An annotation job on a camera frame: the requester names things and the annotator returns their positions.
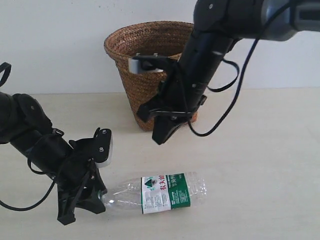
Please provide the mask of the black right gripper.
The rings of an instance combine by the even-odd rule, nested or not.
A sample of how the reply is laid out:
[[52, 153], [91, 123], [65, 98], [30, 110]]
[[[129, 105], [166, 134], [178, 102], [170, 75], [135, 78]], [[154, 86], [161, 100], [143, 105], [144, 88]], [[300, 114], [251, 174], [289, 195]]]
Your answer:
[[158, 145], [169, 138], [197, 113], [204, 92], [223, 57], [180, 57], [136, 54], [129, 58], [129, 72], [134, 75], [166, 75], [160, 96], [156, 94], [138, 107], [136, 115], [143, 122], [153, 119], [152, 140]]

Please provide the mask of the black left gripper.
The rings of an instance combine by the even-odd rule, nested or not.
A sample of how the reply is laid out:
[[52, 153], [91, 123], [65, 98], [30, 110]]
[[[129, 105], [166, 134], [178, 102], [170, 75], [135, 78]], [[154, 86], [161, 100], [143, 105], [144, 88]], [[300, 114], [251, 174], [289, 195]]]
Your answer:
[[106, 211], [102, 195], [108, 192], [99, 169], [111, 163], [113, 135], [109, 128], [98, 127], [93, 137], [66, 141], [56, 133], [26, 134], [26, 160], [37, 175], [46, 175], [57, 184], [57, 220], [63, 225], [76, 221], [75, 209], [93, 214]]

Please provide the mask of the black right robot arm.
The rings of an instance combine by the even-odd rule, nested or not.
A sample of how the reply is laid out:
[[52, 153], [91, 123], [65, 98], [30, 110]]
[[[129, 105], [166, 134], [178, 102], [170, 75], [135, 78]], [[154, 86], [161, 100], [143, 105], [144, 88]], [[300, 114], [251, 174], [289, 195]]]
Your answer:
[[299, 32], [320, 29], [317, 0], [199, 0], [193, 27], [179, 59], [137, 54], [129, 71], [167, 75], [137, 116], [154, 120], [152, 139], [164, 144], [206, 101], [205, 90], [225, 55], [243, 39], [284, 42]]

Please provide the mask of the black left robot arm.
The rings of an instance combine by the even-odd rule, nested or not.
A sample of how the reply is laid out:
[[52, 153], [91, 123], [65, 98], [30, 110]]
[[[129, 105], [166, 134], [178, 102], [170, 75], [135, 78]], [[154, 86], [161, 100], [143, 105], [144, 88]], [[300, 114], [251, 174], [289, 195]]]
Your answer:
[[25, 93], [0, 94], [0, 143], [11, 144], [26, 157], [36, 175], [52, 180], [39, 202], [29, 207], [1, 205], [17, 212], [30, 211], [57, 187], [57, 220], [63, 225], [76, 221], [75, 209], [93, 214], [106, 211], [102, 196], [108, 192], [99, 169], [112, 155], [109, 128], [98, 127], [92, 137], [65, 141], [64, 132], [54, 128], [39, 102]]

